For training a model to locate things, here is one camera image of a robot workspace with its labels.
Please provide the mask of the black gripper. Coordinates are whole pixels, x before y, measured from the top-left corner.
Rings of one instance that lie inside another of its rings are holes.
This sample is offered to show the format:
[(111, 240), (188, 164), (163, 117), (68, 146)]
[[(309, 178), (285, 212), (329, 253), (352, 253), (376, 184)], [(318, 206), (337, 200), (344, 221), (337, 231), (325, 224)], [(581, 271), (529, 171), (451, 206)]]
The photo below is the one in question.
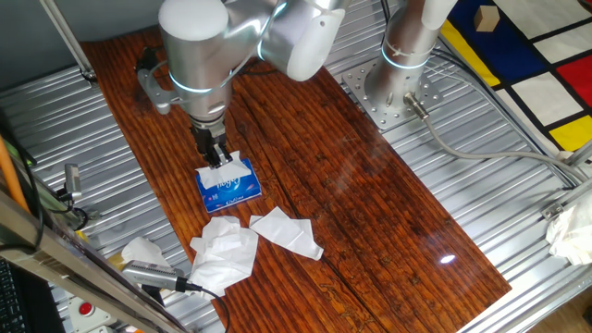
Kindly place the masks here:
[(191, 127), (198, 152), (210, 167), (222, 167), (233, 161), (227, 150), (226, 127), (224, 124), (208, 128)]

